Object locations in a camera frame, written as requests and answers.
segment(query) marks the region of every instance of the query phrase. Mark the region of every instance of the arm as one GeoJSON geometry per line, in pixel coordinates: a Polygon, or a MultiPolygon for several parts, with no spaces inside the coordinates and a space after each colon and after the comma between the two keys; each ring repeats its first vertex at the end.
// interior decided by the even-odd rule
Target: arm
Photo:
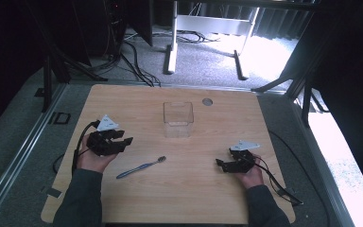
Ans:
{"type": "MultiPolygon", "coordinates": [[[[259,165],[260,157],[255,163],[259,165]]],[[[290,226],[287,216],[278,207],[269,189],[264,185],[261,168],[254,166],[247,173],[235,173],[246,188],[246,200],[249,207],[249,225],[252,227],[290,226]]]]}
{"type": "Polygon", "coordinates": [[[97,156],[86,146],[88,136],[83,138],[82,149],[78,156],[78,168],[55,214],[54,226],[101,226],[102,173],[116,154],[97,156]]]}

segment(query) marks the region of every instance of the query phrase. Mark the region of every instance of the transparent box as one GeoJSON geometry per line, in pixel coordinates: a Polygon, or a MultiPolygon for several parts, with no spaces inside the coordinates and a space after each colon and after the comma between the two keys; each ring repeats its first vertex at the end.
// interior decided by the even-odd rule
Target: transparent box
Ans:
{"type": "Polygon", "coordinates": [[[194,115],[191,102],[164,103],[164,136],[166,138],[185,138],[191,134],[194,115]]]}

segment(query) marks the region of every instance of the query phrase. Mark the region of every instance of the gray carpet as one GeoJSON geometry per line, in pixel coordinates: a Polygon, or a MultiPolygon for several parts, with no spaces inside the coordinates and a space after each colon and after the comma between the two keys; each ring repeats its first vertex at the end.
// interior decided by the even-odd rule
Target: gray carpet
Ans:
{"type": "MultiPolygon", "coordinates": [[[[158,39],[163,39],[163,41],[154,40],[155,46],[153,48],[141,42],[135,43],[135,45],[139,54],[140,66],[156,75],[163,83],[205,87],[219,86],[223,89],[234,87],[238,90],[257,87],[268,82],[266,79],[261,79],[260,76],[252,76],[251,79],[245,81],[239,80],[235,66],[225,66],[225,64],[220,63],[226,58],[232,59],[230,56],[214,51],[202,44],[181,45],[177,73],[169,76],[164,73],[164,50],[169,39],[158,39]]],[[[125,46],[124,49],[125,55],[131,58],[129,48],[125,46]]],[[[226,61],[234,65],[233,59],[226,61]]],[[[108,82],[110,84],[118,84],[126,80],[136,81],[134,75],[120,68],[113,68],[110,73],[104,74],[104,76],[110,78],[108,82]]],[[[55,112],[71,114],[70,122],[68,125],[50,124],[45,127],[16,182],[0,206],[0,226],[51,226],[43,223],[40,218],[46,200],[46,195],[41,190],[44,186],[53,183],[55,174],[52,171],[52,163],[67,149],[92,84],[94,82],[89,81],[84,76],[75,76],[66,87],[55,112]]],[[[34,93],[41,86],[42,72],[40,71],[28,80],[0,118],[0,176],[40,115],[43,100],[34,97],[34,93]]],[[[285,90],[285,88],[281,86],[277,89],[285,90]]],[[[281,136],[292,147],[305,170],[309,173],[321,199],[326,204],[325,210],[315,189],[299,163],[294,159],[291,151],[281,140],[271,135],[286,185],[289,189],[294,190],[296,196],[304,202],[304,205],[294,208],[297,219],[292,226],[327,226],[326,214],[330,217],[330,226],[339,226],[312,159],[310,147],[305,143],[304,133],[300,128],[301,122],[294,110],[297,107],[292,106],[290,100],[280,95],[262,95],[259,96],[259,101],[268,128],[281,136]]]]}

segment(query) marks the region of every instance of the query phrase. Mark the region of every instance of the person's left hand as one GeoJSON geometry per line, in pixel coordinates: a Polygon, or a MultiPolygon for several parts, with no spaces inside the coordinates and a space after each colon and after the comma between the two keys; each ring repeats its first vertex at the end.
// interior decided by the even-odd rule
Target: person's left hand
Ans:
{"type": "Polygon", "coordinates": [[[116,158],[117,154],[98,156],[87,147],[87,140],[90,134],[85,135],[82,139],[82,148],[78,156],[78,168],[88,169],[95,172],[103,173],[108,164],[116,158]]]}

